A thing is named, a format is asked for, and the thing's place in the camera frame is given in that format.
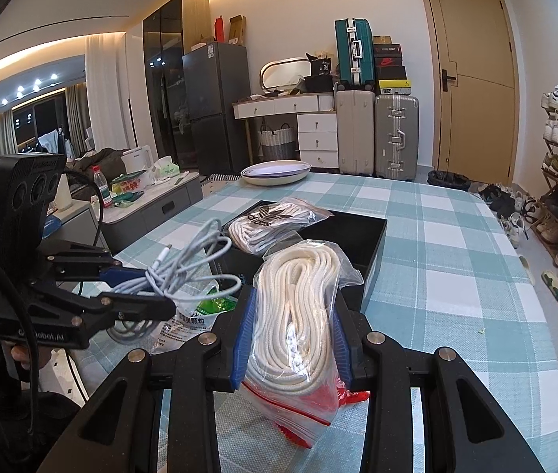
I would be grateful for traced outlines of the person's left hand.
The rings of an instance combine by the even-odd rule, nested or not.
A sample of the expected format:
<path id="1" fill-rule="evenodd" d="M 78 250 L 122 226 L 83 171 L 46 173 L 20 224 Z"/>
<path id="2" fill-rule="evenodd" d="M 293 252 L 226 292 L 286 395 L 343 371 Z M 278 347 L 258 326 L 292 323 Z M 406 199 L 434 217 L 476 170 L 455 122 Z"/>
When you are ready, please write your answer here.
<path id="1" fill-rule="evenodd" d="M 4 346 L 6 346 L 7 353 L 16 364 L 26 371 L 31 369 L 31 358 L 27 346 L 11 343 L 4 343 Z"/>

